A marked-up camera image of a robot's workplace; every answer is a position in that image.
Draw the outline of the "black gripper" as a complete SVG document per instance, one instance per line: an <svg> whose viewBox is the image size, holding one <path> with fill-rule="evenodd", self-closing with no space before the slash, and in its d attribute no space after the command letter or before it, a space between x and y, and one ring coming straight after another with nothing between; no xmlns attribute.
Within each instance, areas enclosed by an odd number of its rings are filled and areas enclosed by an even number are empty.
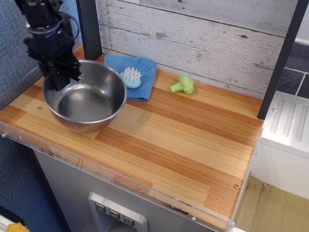
<svg viewBox="0 0 309 232"><path fill-rule="evenodd" d="M76 37L70 19L28 19L26 28L32 35L24 39L28 55L43 67L53 89L62 90L70 78L84 80L80 63L72 53Z"/></svg>

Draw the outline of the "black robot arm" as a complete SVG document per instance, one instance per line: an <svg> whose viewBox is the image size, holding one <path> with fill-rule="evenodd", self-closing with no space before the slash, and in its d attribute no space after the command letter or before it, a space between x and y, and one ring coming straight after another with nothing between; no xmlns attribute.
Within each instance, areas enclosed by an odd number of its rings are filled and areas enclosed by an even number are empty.
<svg viewBox="0 0 309 232"><path fill-rule="evenodd" d="M26 27L32 35L24 39L27 53L38 61L52 87L60 91L72 79L81 81L81 65L72 52L76 39L70 23L73 17L60 11L63 1L17 0L15 3L26 17Z"/></svg>

